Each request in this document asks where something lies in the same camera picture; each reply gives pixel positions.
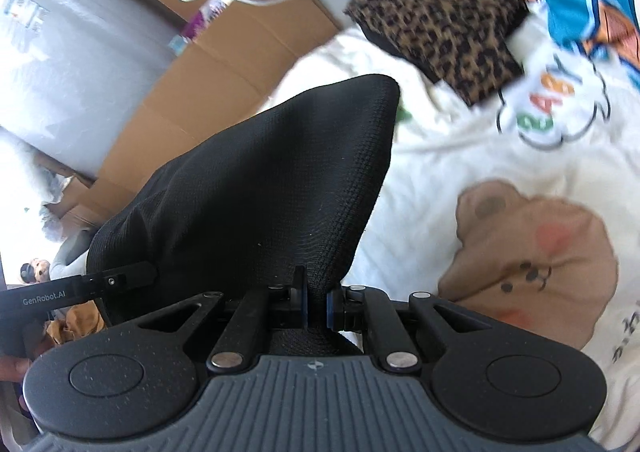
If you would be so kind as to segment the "person's left hand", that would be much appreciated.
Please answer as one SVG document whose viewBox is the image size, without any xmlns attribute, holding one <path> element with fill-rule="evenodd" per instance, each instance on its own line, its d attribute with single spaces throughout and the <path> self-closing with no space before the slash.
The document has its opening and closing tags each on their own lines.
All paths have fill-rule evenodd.
<svg viewBox="0 0 640 452">
<path fill-rule="evenodd" d="M 11 356 L 0 357 L 0 380 L 2 382 L 19 384 L 24 380 L 32 361 L 27 358 Z"/>
</svg>

